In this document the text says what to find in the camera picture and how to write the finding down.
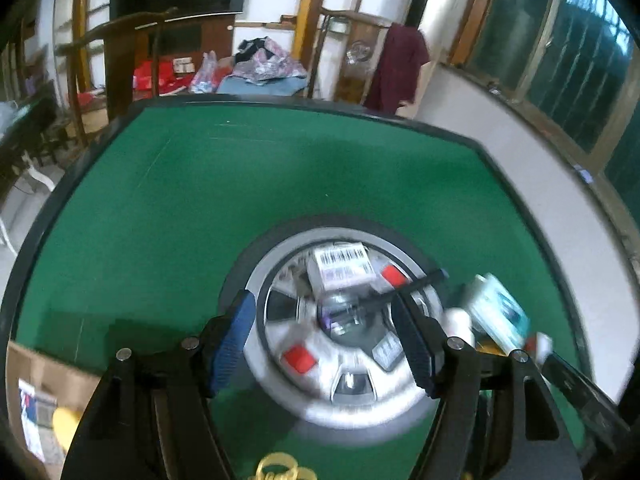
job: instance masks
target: green felt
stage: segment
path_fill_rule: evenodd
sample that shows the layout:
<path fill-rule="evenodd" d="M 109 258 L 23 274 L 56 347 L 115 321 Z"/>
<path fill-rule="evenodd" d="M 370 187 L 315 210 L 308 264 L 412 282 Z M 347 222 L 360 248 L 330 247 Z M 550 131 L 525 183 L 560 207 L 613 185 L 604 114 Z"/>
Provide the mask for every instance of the green felt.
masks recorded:
<path fill-rule="evenodd" d="M 122 346 L 167 349 L 216 313 L 226 274 L 259 235 L 331 213 L 397 230 L 453 283 L 492 272 L 577 365 L 551 271 L 473 150 L 382 122 L 223 104 L 148 108 L 113 141 L 50 232 L 17 341 L 97 372 Z M 320 478 L 406 478 L 429 426 L 369 448 L 322 446 L 279 426 L 268 406 L 255 390 L 214 404 L 239 478 L 270 450 Z"/>

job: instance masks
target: round table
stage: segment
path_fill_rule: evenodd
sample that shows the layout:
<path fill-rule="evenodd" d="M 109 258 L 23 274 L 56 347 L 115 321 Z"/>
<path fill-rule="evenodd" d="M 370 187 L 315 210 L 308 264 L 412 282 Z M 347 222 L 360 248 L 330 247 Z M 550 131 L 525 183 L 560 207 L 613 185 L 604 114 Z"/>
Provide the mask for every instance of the round table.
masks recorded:
<path fill-rule="evenodd" d="M 399 232 L 453 284 L 494 274 L 532 330 L 589 372 L 558 264 L 482 146 L 363 108 L 295 99 L 134 104 L 41 211 L 4 297 L 0 335 L 98 374 L 121 347 L 165 350 L 217 313 L 223 280 L 245 247 L 274 226 L 318 214 Z M 575 413 L 556 399 L 580 440 Z M 239 478 L 272 450 L 319 478 L 407 478 L 431 423 L 350 447 L 291 431 L 255 383 L 225 390 L 211 407 Z"/>

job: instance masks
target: black table edge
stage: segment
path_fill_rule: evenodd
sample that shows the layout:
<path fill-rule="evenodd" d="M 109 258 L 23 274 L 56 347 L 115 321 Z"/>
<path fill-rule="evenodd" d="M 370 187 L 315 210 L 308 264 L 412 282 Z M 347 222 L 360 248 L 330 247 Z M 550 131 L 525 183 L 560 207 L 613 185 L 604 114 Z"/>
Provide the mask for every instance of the black table edge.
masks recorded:
<path fill-rule="evenodd" d="M 120 132 L 125 130 L 126 127 L 146 108 L 208 106 L 212 104 L 289 108 L 293 110 L 308 110 L 312 112 L 330 113 L 364 120 L 381 121 L 385 124 L 392 124 L 394 126 L 400 126 L 401 128 L 407 128 L 430 137 L 455 142 L 474 150 L 481 161 L 490 169 L 492 175 L 498 180 L 498 182 L 500 182 L 504 192 L 510 198 L 516 210 L 524 220 L 526 227 L 532 233 L 546 264 L 549 266 L 553 279 L 556 282 L 556 286 L 561 293 L 569 326 L 574 336 L 574 343 L 578 356 L 578 366 L 580 367 L 580 370 L 587 375 L 587 377 L 592 379 L 591 358 L 588 344 L 584 336 L 580 314 L 568 283 L 564 278 L 561 267 L 556 260 L 556 256 L 546 240 L 542 229 L 535 221 L 531 211 L 480 142 L 419 121 L 403 119 L 397 116 L 377 114 L 361 106 L 317 101 L 305 98 L 199 94 L 172 96 L 169 98 L 164 97 L 134 102 L 129 107 L 128 113 L 123 117 L 116 118 L 116 120 L 108 124 L 108 126 L 103 129 L 100 139 L 97 142 L 92 142 L 78 160 L 68 168 L 65 175 L 56 186 L 56 189 L 53 190 L 47 201 L 44 203 L 44 206 L 38 213 L 27 237 L 20 247 L 20 252 L 18 253 L 18 257 L 16 258 L 9 276 L 4 297 L 2 298 L 2 305 L 0 306 L 0 355 L 2 356 L 2 359 L 0 360 L 0 370 L 2 371 L 2 381 L 0 383 L 0 413 L 3 413 L 4 416 L 7 416 L 7 345 L 9 340 L 15 339 L 20 310 L 22 308 L 22 300 L 31 278 L 33 267 L 40 254 L 40 250 L 44 246 L 49 232 L 55 225 L 55 222 L 66 202 L 69 200 L 76 187 L 80 184 L 85 174 L 87 174 L 95 161 L 108 148 L 113 139 L 115 139 Z"/>

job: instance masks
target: wooden chair back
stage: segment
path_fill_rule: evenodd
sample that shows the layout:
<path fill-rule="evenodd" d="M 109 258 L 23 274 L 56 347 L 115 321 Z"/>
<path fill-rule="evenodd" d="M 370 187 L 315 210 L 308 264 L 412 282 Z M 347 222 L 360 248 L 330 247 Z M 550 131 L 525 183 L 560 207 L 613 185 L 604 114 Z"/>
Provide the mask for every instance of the wooden chair back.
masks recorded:
<path fill-rule="evenodd" d="M 158 96 L 158 44 L 164 22 L 174 13 L 136 12 L 89 30 L 82 38 L 55 48 L 57 56 L 66 57 L 66 84 L 69 107 L 76 135 L 82 146 L 88 139 L 82 124 L 82 112 L 78 101 L 78 51 L 96 40 L 104 41 L 104 71 L 107 92 L 107 116 L 110 121 L 126 113 L 133 101 L 133 72 L 135 69 L 135 33 L 140 27 L 157 27 L 158 33 L 152 45 L 151 93 Z"/>
<path fill-rule="evenodd" d="M 391 27 L 393 22 L 386 18 L 382 18 L 381 16 L 374 16 L 373 14 L 366 14 L 364 12 L 358 12 L 357 10 L 329 10 L 323 7 L 320 10 L 320 14 L 324 15 L 324 19 L 322 20 L 322 25 L 318 32 L 316 49 L 311 62 L 311 68 L 309 70 L 309 82 L 306 86 L 306 97 L 313 98 L 314 95 L 322 47 L 324 46 L 326 35 L 329 32 L 331 19 L 339 18 L 349 23 L 350 31 L 345 53 L 343 54 L 342 61 L 340 63 L 340 73 L 336 84 L 334 101 L 340 100 L 357 104 L 362 100 L 362 96 L 370 84 L 370 78 L 362 79 L 360 77 L 352 77 L 345 74 L 346 52 L 350 49 L 350 46 L 355 43 L 372 44 L 375 48 L 373 49 L 374 54 L 369 60 L 369 64 L 372 65 L 372 68 L 375 70 L 382 47 L 381 38 L 383 38 L 383 34 L 381 34 L 381 32 L 384 31 L 386 34 L 386 29 Z"/>

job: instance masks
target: cardboard box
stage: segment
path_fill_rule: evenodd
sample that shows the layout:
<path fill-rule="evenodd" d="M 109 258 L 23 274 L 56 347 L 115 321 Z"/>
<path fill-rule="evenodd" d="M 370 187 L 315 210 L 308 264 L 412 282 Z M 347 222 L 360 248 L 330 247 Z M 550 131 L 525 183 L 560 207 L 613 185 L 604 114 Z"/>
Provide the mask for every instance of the cardboard box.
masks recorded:
<path fill-rule="evenodd" d="M 20 379 L 34 386 L 36 390 L 55 397 L 58 406 L 84 412 L 100 377 L 29 350 L 14 341 L 9 341 L 7 346 L 6 396 L 9 426 L 18 444 L 29 455 L 36 467 L 46 471 L 52 480 L 59 480 L 63 464 L 43 464 L 27 450 L 20 418 L 22 411 L 18 389 Z"/>

